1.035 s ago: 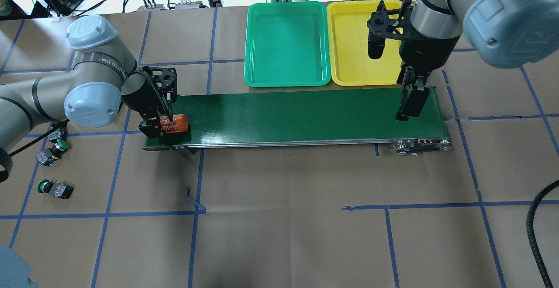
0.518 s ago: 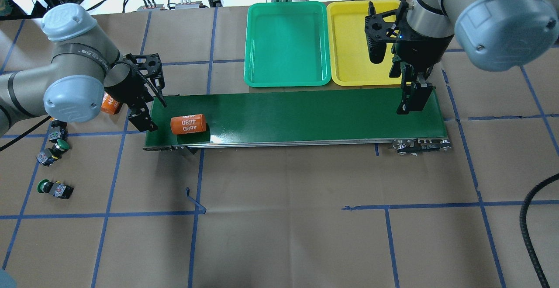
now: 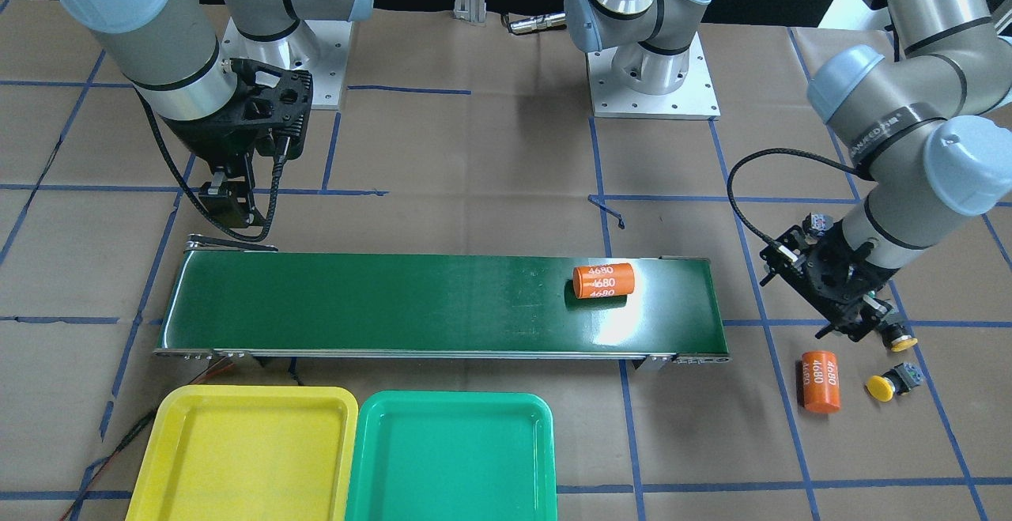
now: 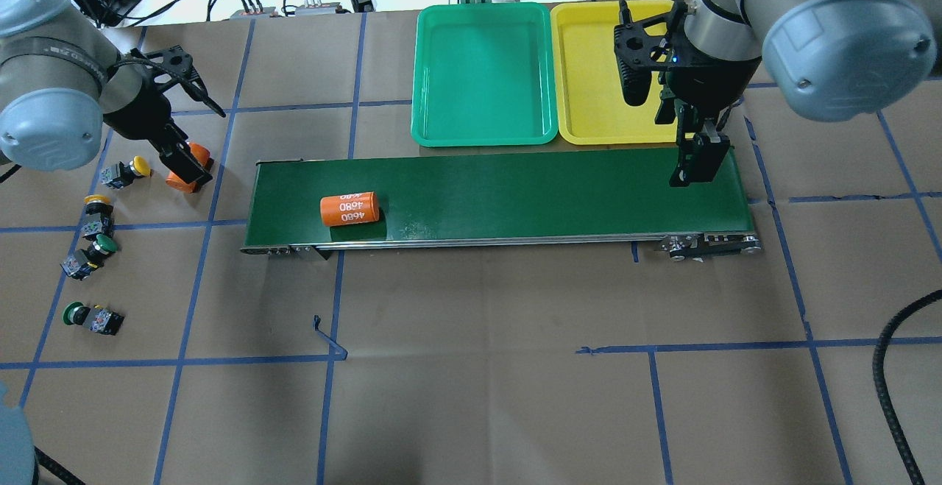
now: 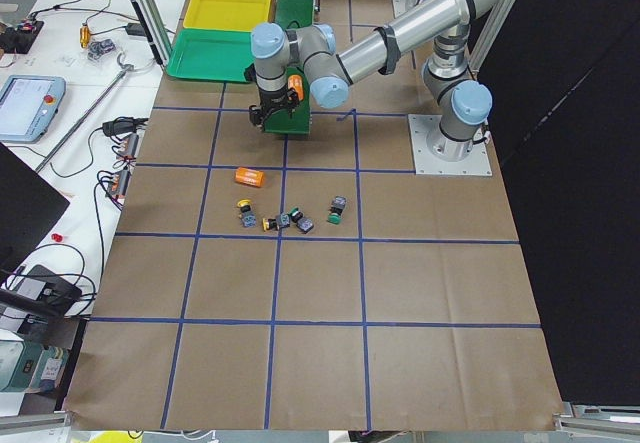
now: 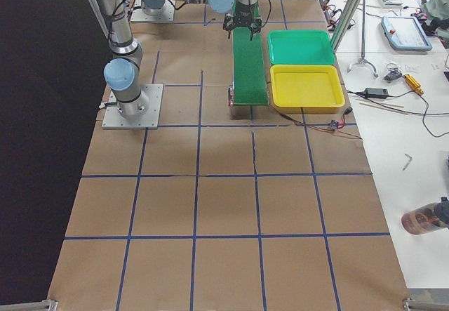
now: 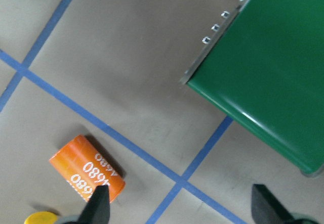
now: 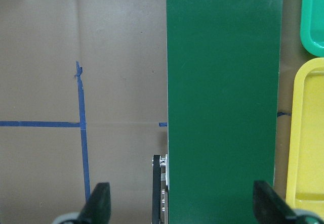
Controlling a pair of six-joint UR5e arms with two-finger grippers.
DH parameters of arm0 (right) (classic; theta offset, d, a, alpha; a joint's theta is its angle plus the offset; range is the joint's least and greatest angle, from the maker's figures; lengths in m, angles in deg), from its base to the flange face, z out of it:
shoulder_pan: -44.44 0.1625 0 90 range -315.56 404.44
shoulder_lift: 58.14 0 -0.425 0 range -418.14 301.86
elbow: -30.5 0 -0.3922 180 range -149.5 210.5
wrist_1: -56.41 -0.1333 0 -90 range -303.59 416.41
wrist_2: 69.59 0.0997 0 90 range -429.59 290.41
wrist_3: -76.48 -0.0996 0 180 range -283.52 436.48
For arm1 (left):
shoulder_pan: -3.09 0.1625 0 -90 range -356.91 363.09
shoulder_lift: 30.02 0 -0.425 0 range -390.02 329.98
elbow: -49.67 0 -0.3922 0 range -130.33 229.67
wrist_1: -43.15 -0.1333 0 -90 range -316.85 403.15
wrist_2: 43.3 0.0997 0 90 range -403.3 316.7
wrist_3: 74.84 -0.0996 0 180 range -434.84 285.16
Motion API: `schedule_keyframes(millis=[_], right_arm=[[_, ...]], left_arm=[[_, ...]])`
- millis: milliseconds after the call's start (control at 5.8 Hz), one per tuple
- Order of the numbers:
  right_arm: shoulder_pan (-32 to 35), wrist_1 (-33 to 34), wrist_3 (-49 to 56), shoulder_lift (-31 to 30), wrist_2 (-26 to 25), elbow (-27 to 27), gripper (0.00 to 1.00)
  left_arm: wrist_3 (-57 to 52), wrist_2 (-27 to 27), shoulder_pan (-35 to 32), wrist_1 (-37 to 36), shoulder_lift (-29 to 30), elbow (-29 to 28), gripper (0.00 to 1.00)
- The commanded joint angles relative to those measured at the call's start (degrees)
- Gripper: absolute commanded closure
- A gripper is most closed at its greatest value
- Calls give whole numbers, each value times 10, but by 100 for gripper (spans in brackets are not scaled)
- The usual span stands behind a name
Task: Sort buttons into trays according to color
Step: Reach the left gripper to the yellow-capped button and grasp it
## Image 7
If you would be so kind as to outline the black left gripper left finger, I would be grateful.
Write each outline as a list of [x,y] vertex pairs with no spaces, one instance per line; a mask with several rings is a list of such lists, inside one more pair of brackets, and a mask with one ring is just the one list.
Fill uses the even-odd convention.
[[81,212],[77,223],[107,224],[110,220],[108,186],[97,186]]

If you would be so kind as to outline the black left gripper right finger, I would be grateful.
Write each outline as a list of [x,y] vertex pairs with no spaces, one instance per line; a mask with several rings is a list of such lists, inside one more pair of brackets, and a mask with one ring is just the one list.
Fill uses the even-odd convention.
[[251,214],[255,223],[293,223],[295,218],[264,184],[253,184]]

